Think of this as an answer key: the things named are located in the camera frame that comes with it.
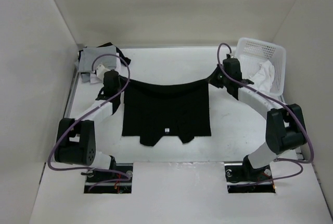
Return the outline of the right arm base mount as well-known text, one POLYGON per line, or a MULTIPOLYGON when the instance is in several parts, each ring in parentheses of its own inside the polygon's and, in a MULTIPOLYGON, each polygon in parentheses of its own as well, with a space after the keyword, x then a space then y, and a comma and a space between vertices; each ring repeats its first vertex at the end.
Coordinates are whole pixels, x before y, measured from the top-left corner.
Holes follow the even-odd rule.
POLYGON ((225 163, 224 169, 228 193, 275 193, 269 165, 248 170, 242 163, 225 163))

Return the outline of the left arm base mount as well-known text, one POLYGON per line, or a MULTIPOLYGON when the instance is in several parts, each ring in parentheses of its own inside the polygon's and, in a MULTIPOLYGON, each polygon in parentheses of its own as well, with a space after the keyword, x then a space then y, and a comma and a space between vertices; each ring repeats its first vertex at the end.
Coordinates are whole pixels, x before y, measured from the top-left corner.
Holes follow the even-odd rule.
POLYGON ((131 194, 133 168, 133 164, 116 164, 114 168, 127 174, 129 179, 118 173, 82 172, 85 176, 84 194, 131 194))

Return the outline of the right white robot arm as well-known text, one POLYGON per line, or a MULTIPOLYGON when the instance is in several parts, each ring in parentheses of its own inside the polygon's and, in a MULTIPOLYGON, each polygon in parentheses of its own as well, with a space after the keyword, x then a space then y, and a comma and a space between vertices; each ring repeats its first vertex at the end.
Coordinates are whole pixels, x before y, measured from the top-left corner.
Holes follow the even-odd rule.
POLYGON ((226 88, 228 94, 250 106, 266 121, 264 143, 246 155, 242 164, 232 171, 231 176, 227 176, 231 182, 258 182, 270 163, 284 161, 281 154, 308 142, 301 107, 297 104, 286 105, 256 91, 252 81, 242 78, 237 58, 228 54, 224 60, 219 60, 207 81, 216 88, 226 88))

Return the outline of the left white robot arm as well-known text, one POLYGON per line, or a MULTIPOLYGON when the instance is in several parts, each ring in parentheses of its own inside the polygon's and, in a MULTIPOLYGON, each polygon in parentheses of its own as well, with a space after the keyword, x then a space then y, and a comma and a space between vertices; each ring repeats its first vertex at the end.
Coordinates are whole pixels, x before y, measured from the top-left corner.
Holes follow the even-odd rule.
POLYGON ((57 142, 50 157, 58 163, 99 170, 104 181, 114 180, 117 175, 115 159, 97 150, 96 127, 116 113, 121 93, 129 83, 129 78, 116 71, 107 71, 94 103, 77 117, 60 120, 57 142))

